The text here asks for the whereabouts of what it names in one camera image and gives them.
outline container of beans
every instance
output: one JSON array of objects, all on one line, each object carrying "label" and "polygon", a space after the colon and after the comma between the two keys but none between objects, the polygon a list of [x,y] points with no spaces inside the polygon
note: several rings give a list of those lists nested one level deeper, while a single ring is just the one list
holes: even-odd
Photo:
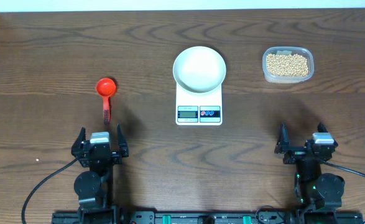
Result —
[{"label": "container of beans", "polygon": [[311,52],[302,47],[271,47],[262,56],[265,79],[271,83],[299,83],[315,70]]}]

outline wooden table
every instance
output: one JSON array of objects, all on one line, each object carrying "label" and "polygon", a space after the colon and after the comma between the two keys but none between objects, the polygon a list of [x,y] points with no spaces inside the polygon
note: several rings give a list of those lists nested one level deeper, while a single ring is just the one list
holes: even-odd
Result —
[{"label": "wooden table", "polygon": [[[224,123],[175,124],[172,65],[184,49],[210,46],[226,60]],[[309,49],[315,74],[294,85],[264,80],[273,46]],[[294,166],[274,154],[278,126],[302,145],[319,121],[339,142],[331,162],[365,172],[365,9],[57,12],[0,14],[0,223],[20,223],[44,177],[73,159],[82,126],[105,131],[95,84],[119,82],[113,123],[130,157],[115,167],[115,200],[161,210],[291,208]],[[76,210],[79,164],[45,183],[28,223]],[[342,210],[363,212],[365,179],[346,181]]]}]

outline green tape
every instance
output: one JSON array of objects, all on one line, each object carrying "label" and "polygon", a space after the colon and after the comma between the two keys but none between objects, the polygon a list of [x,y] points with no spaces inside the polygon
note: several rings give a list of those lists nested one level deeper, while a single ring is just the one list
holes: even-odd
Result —
[{"label": "green tape", "polygon": [[243,216],[243,224],[251,224],[251,216]]},{"label": "green tape", "polygon": [[163,215],[163,224],[171,224],[171,215]]}]

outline white background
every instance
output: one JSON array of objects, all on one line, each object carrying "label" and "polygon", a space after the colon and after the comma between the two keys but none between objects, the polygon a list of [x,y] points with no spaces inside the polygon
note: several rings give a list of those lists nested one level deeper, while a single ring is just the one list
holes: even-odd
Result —
[{"label": "white background", "polygon": [[365,7],[365,0],[0,0],[0,12]]}]

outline scale control panel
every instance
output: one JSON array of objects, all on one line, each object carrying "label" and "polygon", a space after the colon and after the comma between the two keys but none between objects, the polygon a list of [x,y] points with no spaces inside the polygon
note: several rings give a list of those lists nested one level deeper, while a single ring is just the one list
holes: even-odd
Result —
[{"label": "scale control panel", "polygon": [[179,106],[179,123],[220,123],[220,106]]}]

